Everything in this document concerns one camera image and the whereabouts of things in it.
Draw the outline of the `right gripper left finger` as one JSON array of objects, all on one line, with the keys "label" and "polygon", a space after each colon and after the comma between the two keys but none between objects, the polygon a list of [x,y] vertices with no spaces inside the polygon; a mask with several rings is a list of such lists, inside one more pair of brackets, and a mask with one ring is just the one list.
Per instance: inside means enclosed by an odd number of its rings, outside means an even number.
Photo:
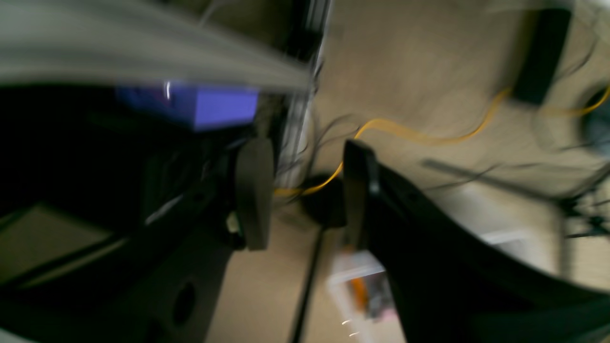
[{"label": "right gripper left finger", "polygon": [[273,172],[270,139],[251,139],[192,219],[173,209],[68,273],[4,284],[1,329],[35,343],[202,343],[233,252],[268,247]]}]

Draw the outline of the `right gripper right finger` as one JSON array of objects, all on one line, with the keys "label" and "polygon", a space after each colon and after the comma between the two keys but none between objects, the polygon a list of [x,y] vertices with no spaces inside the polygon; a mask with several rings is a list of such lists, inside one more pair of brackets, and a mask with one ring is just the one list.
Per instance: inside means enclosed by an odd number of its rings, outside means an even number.
[{"label": "right gripper right finger", "polygon": [[408,343],[599,343],[608,293],[484,243],[361,141],[343,152],[349,243],[386,270]]}]

